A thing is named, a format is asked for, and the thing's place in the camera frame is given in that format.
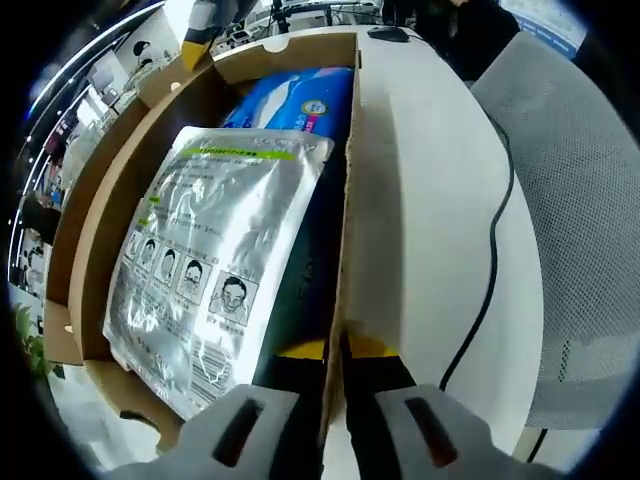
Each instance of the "desk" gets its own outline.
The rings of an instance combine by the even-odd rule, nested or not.
[[[507,155],[471,92],[429,45],[371,39],[370,28],[330,30],[357,32],[362,53],[354,148],[367,160],[352,165],[346,316],[398,348],[418,383],[438,384],[485,295]],[[260,43],[278,50],[287,37],[326,31]],[[531,406],[543,331],[538,250],[517,178],[496,236],[493,300],[447,391],[511,453]],[[357,478],[343,413],[329,431],[324,478]]]

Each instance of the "white tabletop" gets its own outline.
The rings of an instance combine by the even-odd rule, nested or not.
[[[287,36],[358,32],[361,161],[352,164],[347,319],[398,348],[416,382],[438,384],[486,292],[489,225],[507,188],[507,155],[471,92],[429,45],[374,40],[370,28],[261,43],[279,49]],[[447,392],[511,453],[531,406],[543,330],[538,250],[517,178],[496,234],[491,306]],[[329,432],[325,478],[357,476],[344,430],[342,416]]]

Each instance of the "blue package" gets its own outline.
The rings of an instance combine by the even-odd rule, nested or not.
[[[312,68],[262,78],[226,128],[303,130],[338,140],[351,114],[353,70]]]

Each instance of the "gray office chair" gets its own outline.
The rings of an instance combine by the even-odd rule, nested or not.
[[[638,362],[640,150],[591,80],[528,33],[471,91],[509,137],[538,243],[544,339],[527,423],[599,427]]]

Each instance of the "silver packaging bag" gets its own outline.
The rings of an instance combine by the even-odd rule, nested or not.
[[[104,335],[189,419],[251,383],[292,245],[333,142],[184,128],[114,269]]]

